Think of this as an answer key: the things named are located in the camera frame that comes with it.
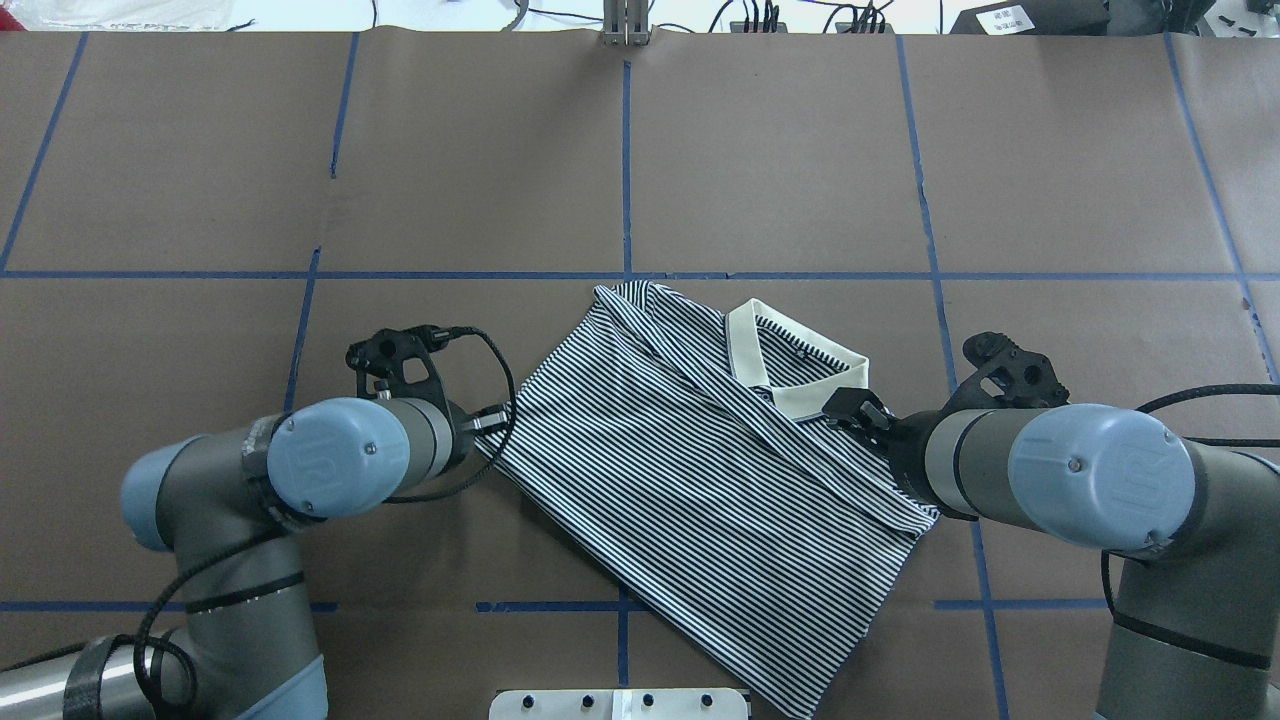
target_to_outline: metal bracket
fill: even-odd
[[[605,45],[649,45],[649,0],[604,0]]]
[[[489,720],[750,720],[744,691],[653,688],[503,691]]]

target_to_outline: black device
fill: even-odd
[[[960,13],[951,35],[1106,35],[1102,0],[1018,0]]]

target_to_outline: metal plate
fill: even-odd
[[[652,688],[607,691],[504,691],[493,698],[489,720],[749,720],[742,691]]]

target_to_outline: blue tape line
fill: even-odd
[[[305,281],[305,270],[3,270],[0,277],[12,279],[237,279],[237,281]],[[625,273],[612,270],[538,272],[538,270],[319,270],[323,281],[622,281]],[[947,273],[942,281],[955,282],[1234,282],[1233,273]],[[933,281],[933,273],[913,272],[689,272],[631,273],[631,279],[644,281]],[[1252,282],[1277,282],[1280,273],[1245,273]]]
[[[316,290],[316,270],[320,266],[320,249],[311,252],[311,266],[307,269],[307,288],[302,292],[302,313],[298,314],[298,334],[293,338],[293,357],[289,360],[289,382],[284,387],[284,411],[293,411],[293,396],[298,389],[298,365],[302,363],[302,346],[307,341],[307,323],[311,320],[311,296]]]
[[[1240,263],[1240,252],[1235,245],[1235,236],[1231,234],[1231,227],[1226,222],[1226,213],[1222,210],[1222,200],[1217,193],[1217,183],[1213,181],[1213,173],[1208,168],[1208,159],[1204,158],[1204,147],[1201,145],[1199,132],[1196,129],[1196,120],[1192,118],[1190,105],[1187,102],[1187,90],[1183,87],[1183,73],[1178,68],[1178,53],[1174,51],[1174,36],[1167,31],[1165,32],[1165,54],[1169,55],[1169,70],[1174,77],[1174,90],[1178,92],[1178,106],[1183,111],[1183,120],[1187,123],[1187,135],[1190,136],[1192,147],[1196,150],[1196,161],[1199,163],[1201,174],[1204,176],[1204,186],[1208,188],[1210,201],[1213,204],[1213,214],[1217,217],[1217,224],[1222,229],[1222,238],[1226,241],[1226,251],[1231,256],[1231,266],[1235,269],[1235,278],[1240,284],[1240,292],[1244,295],[1244,301],[1249,304],[1249,320],[1253,325],[1253,337],[1258,341],[1258,350],[1262,351],[1262,360],[1267,366],[1267,375],[1270,375],[1271,382],[1280,380],[1280,373],[1276,372],[1275,356],[1271,354],[1271,343],[1267,341],[1267,333],[1262,328],[1262,322],[1258,319],[1258,306],[1253,301],[1253,292],[1249,290],[1249,281],[1244,274],[1244,264]]]
[[[646,281],[928,281],[931,273],[632,273],[635,279]]]
[[[902,36],[897,41],[897,69],[902,79],[902,105],[906,110],[906,129],[911,138],[911,161],[915,165],[915,191],[920,201],[920,222],[924,224],[924,237],[929,255],[929,275],[933,282],[933,305],[938,315],[938,329],[942,333],[942,357],[946,361],[947,382],[951,388],[957,386],[956,364],[951,354],[951,328],[947,325],[946,300],[942,296],[942,270],[938,266],[938,249],[933,240],[933,215],[929,213],[929,199],[924,193],[924,163],[920,160],[920,136],[915,127],[915,106],[911,102],[911,78],[906,69],[906,44]]]
[[[996,609],[991,600],[991,578],[987,575],[987,550],[982,541],[982,525],[969,527],[973,555],[978,565],[978,591],[982,593],[982,620],[987,626],[987,652],[991,656],[991,676],[996,683],[996,706],[1000,720],[1009,720],[1009,696],[1005,692],[1005,667],[1000,657],[1000,634],[996,632]]]
[[[1231,273],[940,273],[945,281],[1230,282]]]
[[[631,655],[631,641],[630,634],[630,611],[627,610],[627,588],[620,582],[618,583],[618,687],[626,688],[631,685],[631,667],[630,667],[630,655]]]
[[[0,612],[146,612],[151,609],[145,601],[9,601],[0,602]],[[182,612],[180,602],[169,602],[164,606],[165,612]],[[328,615],[338,611],[337,602],[312,602],[311,612]]]
[[[1106,610],[1107,601],[1101,597],[1053,598],[1053,600],[993,600],[992,610]],[[943,612],[983,610],[980,600],[936,600],[933,609]]]
[[[622,63],[622,274],[631,279],[631,60]]]
[[[621,281],[617,272],[540,273],[520,270],[325,270],[323,281]]]
[[[329,179],[338,178],[338,150],[342,147],[342,128],[347,124],[347,100],[351,99],[351,77],[356,74],[356,50],[360,47],[360,33],[351,33],[351,50],[347,51],[347,77],[342,81],[342,101],[338,102],[338,122],[333,126],[333,158],[329,160]]]
[[[31,202],[31,193],[36,190],[36,179],[40,177],[40,167],[45,164],[45,154],[49,152],[49,143],[54,140],[54,129],[58,128],[58,118],[67,105],[67,96],[70,95],[72,83],[76,81],[76,70],[79,68],[81,58],[84,56],[84,45],[88,44],[88,33],[82,32],[79,42],[76,44],[76,54],[72,55],[72,64],[67,68],[67,77],[63,78],[63,90],[58,94],[58,102],[49,115],[49,124],[45,126],[45,137],[40,141],[40,150],[36,151],[36,160],[31,164],[31,174],[27,176],[27,186],[22,190],[18,200],[18,209],[14,210],[13,223],[9,225],[9,236],[4,241],[4,250],[0,250],[0,272],[9,264],[9,255],[18,241],[18,228],[22,227],[22,217],[27,214],[27,204]]]
[[[4,270],[0,277],[60,281],[301,281],[306,279],[307,274],[297,270]]]
[[[532,602],[477,602],[476,612],[648,612],[639,602],[616,600],[559,600]]]
[[[938,316],[938,331],[942,336],[942,359],[946,363],[947,383],[952,392],[959,386],[956,379],[955,355],[951,351],[951,328],[947,324],[946,299],[942,295],[942,269],[938,264],[937,243],[933,236],[933,217],[929,213],[929,200],[924,192],[924,163],[920,159],[920,136],[915,126],[915,106],[911,102],[911,78],[908,73],[906,44],[902,36],[895,36],[897,42],[897,67],[902,81],[902,105],[906,111],[906,128],[911,140],[911,160],[915,165],[915,187],[920,200],[920,220],[928,241],[929,274],[933,283],[933,304]],[[991,582],[987,577],[987,553],[982,543],[982,528],[974,523],[970,528],[974,561],[978,568],[978,587],[982,591],[982,615],[987,629],[987,653],[991,657],[991,676],[996,688],[996,706],[1000,720],[1009,720],[1009,697],[1005,693],[1005,670],[1000,659],[1000,638],[996,633],[996,614],[991,605]]]

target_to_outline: blue joint cap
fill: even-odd
[[[1151,415],[1108,405],[1068,405],[1028,423],[1009,454],[1009,480],[1048,534],[1116,551],[1166,541],[1196,497],[1181,439]]]
[[[344,518],[378,507],[408,470],[408,433],[390,410],[334,397],[298,410],[271,437],[266,474],[289,507]]]
[[[321,655],[236,720],[324,720],[328,716],[329,689]]]
[[[140,457],[124,474],[124,484],[120,486],[120,511],[124,514],[124,523],[133,530],[133,539],[142,547],[157,552],[173,551],[160,537],[160,525],[156,520],[160,486],[164,484],[164,477],[178,454],[202,437],[207,436],[196,436],[151,451]]]

